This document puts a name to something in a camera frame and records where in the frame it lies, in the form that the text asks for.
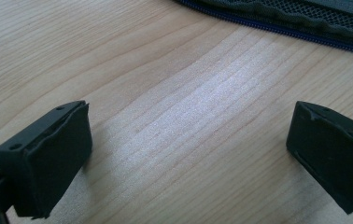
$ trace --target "black mesh fabric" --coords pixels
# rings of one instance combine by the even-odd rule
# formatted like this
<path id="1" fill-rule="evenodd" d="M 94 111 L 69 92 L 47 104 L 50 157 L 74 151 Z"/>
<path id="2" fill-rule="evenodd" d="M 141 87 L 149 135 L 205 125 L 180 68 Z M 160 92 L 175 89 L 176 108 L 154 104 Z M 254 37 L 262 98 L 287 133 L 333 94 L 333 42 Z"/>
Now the black mesh fabric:
<path id="1" fill-rule="evenodd" d="M 255 14 L 267 19 L 311 27 L 331 34 L 353 37 L 353 1 L 338 0 L 336 8 L 319 0 L 200 0 L 212 6 L 228 8 L 234 13 Z"/>

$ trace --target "wooden table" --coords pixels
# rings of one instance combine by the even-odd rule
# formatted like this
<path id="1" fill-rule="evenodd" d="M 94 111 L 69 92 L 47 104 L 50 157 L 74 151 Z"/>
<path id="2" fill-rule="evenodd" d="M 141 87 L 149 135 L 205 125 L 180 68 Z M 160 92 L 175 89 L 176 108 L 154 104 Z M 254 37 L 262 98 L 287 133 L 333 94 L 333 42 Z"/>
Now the wooden table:
<path id="1" fill-rule="evenodd" d="M 298 100 L 353 119 L 351 52 L 171 0 L 0 1 L 0 144 L 81 99 L 90 161 L 11 223 L 353 223 L 285 147 Z"/>

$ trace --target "wood grain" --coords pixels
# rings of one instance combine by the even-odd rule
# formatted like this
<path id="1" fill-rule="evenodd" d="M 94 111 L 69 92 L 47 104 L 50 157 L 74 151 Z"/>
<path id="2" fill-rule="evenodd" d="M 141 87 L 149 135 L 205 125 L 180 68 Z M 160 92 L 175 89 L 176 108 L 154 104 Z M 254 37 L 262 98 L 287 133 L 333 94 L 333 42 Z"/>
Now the wood grain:
<path id="1" fill-rule="evenodd" d="M 92 157 L 11 223 L 353 223 L 285 147 L 298 100 L 353 119 L 353 53 L 171 0 L 0 1 L 0 144 L 80 99 Z"/>

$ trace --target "light wood surface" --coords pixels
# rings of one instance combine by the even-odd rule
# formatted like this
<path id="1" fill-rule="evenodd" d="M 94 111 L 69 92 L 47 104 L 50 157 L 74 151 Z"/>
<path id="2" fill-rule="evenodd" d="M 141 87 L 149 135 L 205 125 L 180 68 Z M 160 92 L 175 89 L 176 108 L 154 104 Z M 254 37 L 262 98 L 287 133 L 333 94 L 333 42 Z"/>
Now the light wood surface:
<path id="1" fill-rule="evenodd" d="M 285 147 L 298 100 L 353 119 L 351 52 L 171 0 L 0 1 L 0 144 L 80 99 L 90 161 L 11 223 L 353 223 Z"/>

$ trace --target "blue zipper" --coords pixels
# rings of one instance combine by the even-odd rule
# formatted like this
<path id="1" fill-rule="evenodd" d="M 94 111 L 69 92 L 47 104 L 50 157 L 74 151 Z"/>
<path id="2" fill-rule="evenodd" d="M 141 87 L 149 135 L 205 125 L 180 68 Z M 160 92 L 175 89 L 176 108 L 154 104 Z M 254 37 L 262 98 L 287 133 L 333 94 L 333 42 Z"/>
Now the blue zipper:
<path id="1" fill-rule="evenodd" d="M 186 7 L 190 7 L 194 10 L 203 12 L 210 16 L 225 20 L 231 21 L 234 23 L 242 24 L 245 26 L 281 34 L 281 35 L 288 35 L 295 38 L 300 38 L 302 40 L 314 42 L 321 45 L 330 46 L 337 49 L 344 49 L 353 52 L 353 44 L 348 44 L 346 42 L 330 39 L 324 36 L 313 35 L 309 33 L 299 32 L 297 30 L 293 30 L 287 27 L 270 24 L 263 21 L 254 21 L 248 18 L 239 17 L 228 12 L 226 9 L 218 8 L 218 7 L 211 7 L 205 4 L 200 4 L 197 1 L 193 0 L 177 0 L 179 3 L 185 5 Z"/>

